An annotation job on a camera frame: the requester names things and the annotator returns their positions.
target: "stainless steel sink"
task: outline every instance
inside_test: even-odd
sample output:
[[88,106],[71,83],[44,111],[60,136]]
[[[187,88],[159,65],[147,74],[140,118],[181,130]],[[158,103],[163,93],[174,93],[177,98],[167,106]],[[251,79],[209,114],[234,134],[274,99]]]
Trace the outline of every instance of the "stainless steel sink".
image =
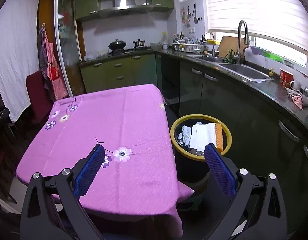
[[241,64],[230,64],[230,63],[218,63],[222,58],[219,57],[206,57],[205,55],[188,55],[188,57],[196,58],[202,61],[209,61],[212,65],[219,68],[226,69],[227,71],[233,73],[234,75],[245,78],[251,82],[266,82],[272,81],[273,78],[270,78],[267,74],[264,74],[254,68],[251,68],[246,65]]
[[245,77],[246,79],[252,82],[265,82],[273,80],[263,72],[260,72],[246,65],[230,64],[230,63],[220,63],[219,65],[230,70],[231,72],[237,73],[241,77]]

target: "dining table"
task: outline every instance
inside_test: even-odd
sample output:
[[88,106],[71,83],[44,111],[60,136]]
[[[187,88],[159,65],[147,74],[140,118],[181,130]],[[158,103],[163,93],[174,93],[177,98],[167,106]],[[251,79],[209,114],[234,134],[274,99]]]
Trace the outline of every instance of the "dining table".
[[104,161],[79,199],[86,212],[113,221],[160,216],[168,235],[181,237],[176,204],[194,191],[177,179],[165,101],[153,84],[56,101],[23,155],[17,178],[28,184],[35,172],[57,175],[99,142]]

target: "dark red chair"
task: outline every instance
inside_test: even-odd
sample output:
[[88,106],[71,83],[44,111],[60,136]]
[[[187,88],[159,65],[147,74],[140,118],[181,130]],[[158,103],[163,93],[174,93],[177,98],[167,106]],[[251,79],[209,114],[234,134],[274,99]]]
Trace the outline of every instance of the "dark red chair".
[[34,114],[31,122],[33,124],[41,124],[41,121],[50,113],[53,102],[44,88],[43,76],[40,70],[27,76],[26,88]]

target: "blue gripper pad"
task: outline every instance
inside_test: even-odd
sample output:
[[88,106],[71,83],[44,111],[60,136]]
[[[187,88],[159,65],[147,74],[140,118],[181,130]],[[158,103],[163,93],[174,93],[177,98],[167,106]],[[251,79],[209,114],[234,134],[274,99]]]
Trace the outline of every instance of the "blue gripper pad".
[[99,171],[104,161],[104,147],[102,145],[99,145],[89,156],[85,158],[87,159],[87,162],[79,172],[74,183],[74,195],[77,199],[79,199],[81,196],[86,195],[97,172]]
[[204,158],[223,194],[233,200],[237,193],[235,178],[223,162],[213,143],[206,145]]

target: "white cloth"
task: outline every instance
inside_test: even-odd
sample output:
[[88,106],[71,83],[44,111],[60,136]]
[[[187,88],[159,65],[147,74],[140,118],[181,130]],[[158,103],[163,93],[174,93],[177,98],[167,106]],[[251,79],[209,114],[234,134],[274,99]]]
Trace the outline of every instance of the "white cloth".
[[209,143],[216,147],[215,123],[193,125],[190,148],[204,152]]
[[7,0],[0,10],[0,93],[12,122],[30,105],[26,77],[39,70],[38,1]]

